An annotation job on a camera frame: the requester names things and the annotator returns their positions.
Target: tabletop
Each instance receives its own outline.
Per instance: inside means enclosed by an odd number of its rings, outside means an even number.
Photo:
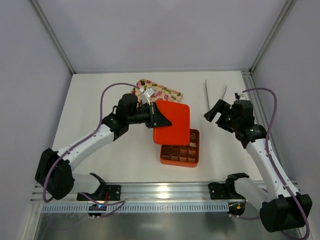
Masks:
[[[229,174],[246,173],[252,180],[262,177],[250,155],[243,149],[234,133],[219,128],[203,117],[208,111],[205,81],[210,107],[222,97],[232,104],[234,93],[245,89],[240,71],[196,72],[134,72],[74,74],[68,90],[53,149],[63,148],[93,129],[99,122],[102,91],[113,83],[136,84],[148,79],[183,94],[181,103],[190,107],[190,128],[200,132],[199,163],[195,168],[164,165],[160,162],[161,146],[153,142],[153,130],[144,124],[130,125],[129,131],[103,146],[74,171],[78,174],[95,173],[106,182],[220,182]],[[130,86],[114,86],[103,101],[103,116],[112,111]]]

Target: floral patterned fabric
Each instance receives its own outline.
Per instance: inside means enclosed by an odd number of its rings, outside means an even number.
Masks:
[[[178,103],[183,97],[183,94],[181,92],[172,90],[170,88],[167,88],[165,86],[162,86],[160,84],[157,84],[147,79],[140,79],[136,83],[136,85],[139,89],[144,88],[144,90],[146,90],[148,88],[152,88],[153,90],[155,90],[155,93],[150,97],[150,102],[155,102],[158,99],[162,99],[162,100]],[[140,99],[141,92],[138,89],[133,88],[131,93],[135,94],[138,97],[138,101],[141,102],[141,99]]]

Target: orange lid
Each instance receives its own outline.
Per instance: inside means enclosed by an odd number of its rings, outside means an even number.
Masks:
[[[186,146],[190,143],[190,108],[186,104],[157,100],[156,106],[172,126],[155,127],[153,141],[162,145]]]

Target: gray wall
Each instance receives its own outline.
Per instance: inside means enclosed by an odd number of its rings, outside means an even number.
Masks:
[[[0,43],[0,233],[2,240],[15,240],[71,74],[27,0],[1,1]]]
[[[249,68],[285,0],[38,0],[76,72]]]
[[[258,87],[277,94],[275,145],[291,178],[312,198],[314,239],[320,239],[319,13],[318,0],[298,0],[254,74]],[[273,99],[261,96],[270,118]]]

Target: orange box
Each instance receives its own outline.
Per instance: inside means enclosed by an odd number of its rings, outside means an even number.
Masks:
[[[190,143],[187,146],[161,145],[162,164],[195,168],[199,163],[200,133],[190,129]]]

